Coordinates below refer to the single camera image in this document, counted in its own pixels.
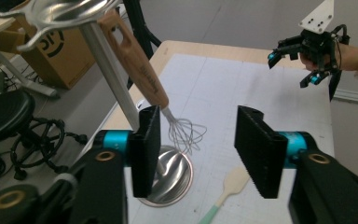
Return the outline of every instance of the metal bowl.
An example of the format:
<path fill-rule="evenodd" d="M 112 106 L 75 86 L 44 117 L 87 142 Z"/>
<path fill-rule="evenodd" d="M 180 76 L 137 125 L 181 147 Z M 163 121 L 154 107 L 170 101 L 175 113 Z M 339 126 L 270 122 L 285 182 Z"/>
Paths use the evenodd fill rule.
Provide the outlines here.
<path fill-rule="evenodd" d="M 187 155 L 175 147 L 161 146 L 159 165 L 152 193 L 140 199 L 154 207 L 168 206 L 181 200 L 193 181 L 193 166 Z"/>
<path fill-rule="evenodd" d="M 109 9 L 118 6 L 118 0 L 31 0 L 25 7 L 0 12 L 0 18 L 25 16 L 37 33 L 18 50 L 31 50 L 43 35 L 97 21 Z"/>

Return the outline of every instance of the cardboard box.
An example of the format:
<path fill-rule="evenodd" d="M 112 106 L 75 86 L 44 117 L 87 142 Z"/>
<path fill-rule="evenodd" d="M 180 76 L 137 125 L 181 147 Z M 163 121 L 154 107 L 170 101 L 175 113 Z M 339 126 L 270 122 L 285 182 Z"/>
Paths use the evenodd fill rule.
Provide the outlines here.
<path fill-rule="evenodd" d="M 49 33 L 36 48 L 18 52 L 16 47 L 26 43 L 35 33 L 36 29 L 25 18 L 16 18 L 8 29 L 0 33 L 0 51 L 20 54 L 46 84 L 69 90 L 95 63 L 86 41 L 76 28 Z"/>

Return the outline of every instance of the white table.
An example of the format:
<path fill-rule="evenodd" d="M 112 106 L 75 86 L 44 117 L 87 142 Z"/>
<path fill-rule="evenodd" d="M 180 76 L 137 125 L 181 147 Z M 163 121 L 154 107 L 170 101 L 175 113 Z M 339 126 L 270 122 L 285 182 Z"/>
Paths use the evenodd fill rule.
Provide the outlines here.
<path fill-rule="evenodd" d="M 223 191 L 227 172 L 241 165 L 233 146 L 236 106 L 261 110 L 275 131 L 306 131 L 319 148 L 333 155 L 333 135 L 327 81 L 299 88 L 308 72 L 299 61 L 282 60 L 268 69 L 270 50 L 167 41 L 151 59 L 170 97 L 176 117 L 206 125 L 201 151 L 190 156 L 193 185 L 178 203 L 155 208 L 132 198 L 131 174 L 126 169 L 130 223 L 198 223 Z M 134 103 L 143 99 L 132 87 Z M 161 117 L 162 144 L 169 144 L 167 124 Z M 106 118 L 103 129 L 129 129 L 119 107 Z M 282 175 L 279 199 L 265 200 L 249 182 L 238 195 L 228 198 L 213 223 L 291 223 L 288 197 L 295 170 Z"/>

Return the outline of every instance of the metal rod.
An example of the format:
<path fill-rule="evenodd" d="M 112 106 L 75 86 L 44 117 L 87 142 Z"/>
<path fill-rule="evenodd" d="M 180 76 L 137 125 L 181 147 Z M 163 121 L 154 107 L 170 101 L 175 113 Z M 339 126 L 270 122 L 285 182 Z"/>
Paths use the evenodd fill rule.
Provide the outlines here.
<path fill-rule="evenodd" d="M 38 83 L 35 83 L 25 78 L 22 75 L 22 73 L 20 73 L 20 71 L 17 70 L 17 68 L 1 53 L 0 53 L 0 63 L 3 64 L 16 79 L 19 80 L 20 84 L 24 88 L 30 89 L 32 91 L 40 92 L 49 97 L 59 97 L 59 94 L 56 90 L 49 88 L 47 86 L 40 85 Z"/>
<path fill-rule="evenodd" d="M 132 102 L 124 80 L 119 76 L 115 64 L 116 56 L 105 39 L 101 27 L 97 22 L 91 22 L 79 26 L 79 29 L 130 126 L 134 131 L 137 131 L 139 129 L 138 110 Z"/>

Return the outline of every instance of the whisk handle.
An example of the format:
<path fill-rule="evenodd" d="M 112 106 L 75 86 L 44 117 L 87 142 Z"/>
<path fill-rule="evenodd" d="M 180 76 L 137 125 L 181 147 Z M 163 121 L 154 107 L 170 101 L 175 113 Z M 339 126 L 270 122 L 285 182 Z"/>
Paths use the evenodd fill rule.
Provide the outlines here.
<path fill-rule="evenodd" d="M 156 72 L 138 41 L 117 12 L 115 10 L 108 11 L 98 20 L 98 23 L 121 65 L 149 104 L 160 105 L 161 108 L 167 107 L 169 99 Z M 117 28 L 123 36 L 121 43 L 118 43 L 112 34 L 112 30 L 115 28 Z"/>

